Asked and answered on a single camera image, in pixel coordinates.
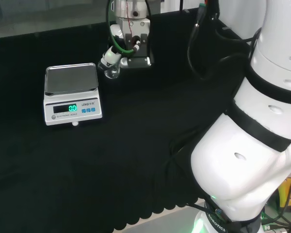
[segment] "robotic arm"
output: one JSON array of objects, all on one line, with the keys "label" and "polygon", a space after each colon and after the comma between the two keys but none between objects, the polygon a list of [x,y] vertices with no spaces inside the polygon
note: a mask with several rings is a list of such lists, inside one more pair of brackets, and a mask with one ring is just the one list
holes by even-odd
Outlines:
[{"label": "robotic arm", "polygon": [[[191,155],[196,181],[243,233],[264,232],[260,212],[291,173],[291,0],[266,2],[234,102]],[[200,212],[195,219],[195,233],[227,231],[217,215]]]},{"label": "robotic arm", "polygon": [[150,67],[148,56],[148,36],[151,14],[147,0],[114,0],[108,1],[116,23],[110,26],[111,46],[103,54],[98,67],[108,70],[115,64],[121,68]]}]

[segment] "black band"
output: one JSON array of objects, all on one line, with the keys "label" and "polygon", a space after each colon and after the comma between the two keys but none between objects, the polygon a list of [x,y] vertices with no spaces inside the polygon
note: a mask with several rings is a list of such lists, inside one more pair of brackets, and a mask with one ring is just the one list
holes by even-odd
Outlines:
[{"label": "black band", "polygon": [[[214,211],[213,208],[211,208],[207,202],[205,202],[205,208],[210,209],[212,211]],[[227,229],[226,229],[226,223],[223,222],[221,219],[218,218],[218,216],[216,214],[209,214],[206,213],[206,216],[208,218],[208,221],[210,222],[210,224],[212,225],[212,227],[218,232],[218,233],[227,233]]]},{"label": "black band", "polygon": [[262,94],[274,100],[291,104],[291,91],[264,80],[252,69],[249,63],[245,68],[245,76],[250,84]]},{"label": "black band", "polygon": [[225,115],[228,115],[246,133],[278,152],[285,151],[291,144],[291,139],[281,137],[264,128],[242,111],[234,101],[225,111]]}]

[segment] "green digital readout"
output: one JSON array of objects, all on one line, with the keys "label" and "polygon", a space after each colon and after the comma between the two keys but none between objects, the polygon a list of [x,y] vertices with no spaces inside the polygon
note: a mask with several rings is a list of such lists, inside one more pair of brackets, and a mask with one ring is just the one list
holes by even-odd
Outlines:
[{"label": "green digital readout", "polygon": [[75,112],[77,110],[77,105],[76,104],[73,104],[73,105],[69,105],[69,111],[70,112]]},{"label": "green digital readout", "polygon": [[53,107],[54,113],[75,112],[78,110],[77,104],[59,105]]}]

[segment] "black table surface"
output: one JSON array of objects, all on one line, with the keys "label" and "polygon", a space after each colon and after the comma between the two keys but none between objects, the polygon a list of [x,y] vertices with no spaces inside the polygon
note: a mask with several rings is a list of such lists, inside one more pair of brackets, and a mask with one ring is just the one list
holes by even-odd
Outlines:
[{"label": "black table surface", "polygon": [[[0,233],[109,233],[151,216],[151,178],[169,158],[170,140],[211,124],[243,77],[240,58],[212,70],[211,82],[192,76],[194,17],[195,10],[153,16],[151,70],[112,82],[99,73],[103,119],[77,127],[45,125],[45,70],[97,64],[106,25],[0,39]],[[192,51],[203,72],[248,47],[220,41],[206,20]]]}]

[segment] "screw hole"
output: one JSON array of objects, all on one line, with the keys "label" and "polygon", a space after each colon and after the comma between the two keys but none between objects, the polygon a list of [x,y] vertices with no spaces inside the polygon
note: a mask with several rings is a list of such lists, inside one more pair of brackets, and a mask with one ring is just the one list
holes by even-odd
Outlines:
[{"label": "screw hole", "polygon": [[244,160],[246,161],[246,157],[244,157],[242,154],[239,154],[239,153],[234,153],[235,157],[238,158],[238,159],[241,159],[241,160]]},{"label": "screw hole", "polygon": [[274,105],[268,105],[269,109],[276,114],[283,114],[283,110],[277,106]]}]

